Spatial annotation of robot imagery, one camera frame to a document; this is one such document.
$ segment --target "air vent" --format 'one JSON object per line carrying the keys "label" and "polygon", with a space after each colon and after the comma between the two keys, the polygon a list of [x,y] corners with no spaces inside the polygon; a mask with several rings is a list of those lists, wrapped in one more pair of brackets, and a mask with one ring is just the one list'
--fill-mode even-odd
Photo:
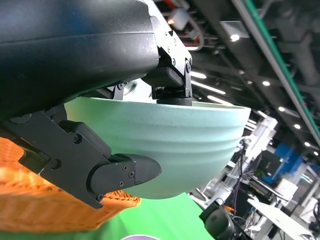
{"label": "air vent", "polygon": [[232,35],[239,35],[240,38],[250,38],[249,34],[241,21],[220,21],[224,30],[229,37]]}

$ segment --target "green ceiling rail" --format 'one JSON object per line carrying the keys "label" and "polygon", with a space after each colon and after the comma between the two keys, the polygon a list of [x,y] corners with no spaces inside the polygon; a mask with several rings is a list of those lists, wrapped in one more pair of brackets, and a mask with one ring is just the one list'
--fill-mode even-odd
{"label": "green ceiling rail", "polygon": [[256,6],[252,0],[232,0],[234,6],[237,8],[241,17],[250,29],[256,42],[259,44],[261,50],[270,62],[273,70],[280,79],[283,87],[287,91],[295,107],[300,113],[305,124],[309,128],[315,141],[320,146],[320,132],[312,117],[311,112],[305,105],[305,101],[288,70],[285,61],[283,60],[278,48],[273,41],[264,21],[261,19]]}

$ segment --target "ceramic bowl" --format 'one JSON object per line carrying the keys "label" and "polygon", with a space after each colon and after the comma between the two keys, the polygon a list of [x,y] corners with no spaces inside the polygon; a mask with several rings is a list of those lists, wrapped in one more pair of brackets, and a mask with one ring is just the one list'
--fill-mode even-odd
{"label": "ceramic bowl", "polygon": [[65,104],[69,120],[84,122],[112,153],[144,155],[162,168],[157,178],[125,191],[165,199],[206,184],[231,159],[250,109],[194,102],[190,106],[78,97]]}

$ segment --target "black mount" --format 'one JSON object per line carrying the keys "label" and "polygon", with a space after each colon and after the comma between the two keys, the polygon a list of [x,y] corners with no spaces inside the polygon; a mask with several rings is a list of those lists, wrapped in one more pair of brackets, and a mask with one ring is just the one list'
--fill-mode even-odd
{"label": "black mount", "polygon": [[3,121],[6,138],[24,149],[19,162],[93,208],[105,193],[154,179],[153,159],[111,155],[111,148],[86,124],[67,120],[63,105]]}
{"label": "black mount", "polygon": [[85,93],[83,97],[122,100],[124,98],[124,88],[125,84],[120,83],[115,86],[103,87],[90,91]]}
{"label": "black mount", "polygon": [[142,80],[152,86],[152,98],[158,104],[192,106],[191,55],[174,31],[165,31],[154,16],[150,20],[159,63]]}

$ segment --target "orange wicker basket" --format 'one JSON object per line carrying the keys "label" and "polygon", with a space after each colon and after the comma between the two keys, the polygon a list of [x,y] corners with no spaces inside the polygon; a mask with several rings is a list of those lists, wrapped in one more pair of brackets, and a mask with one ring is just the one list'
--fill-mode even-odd
{"label": "orange wicker basket", "polygon": [[122,190],[108,193],[93,209],[18,163],[23,150],[0,137],[0,231],[74,232],[95,230],[140,199]]}

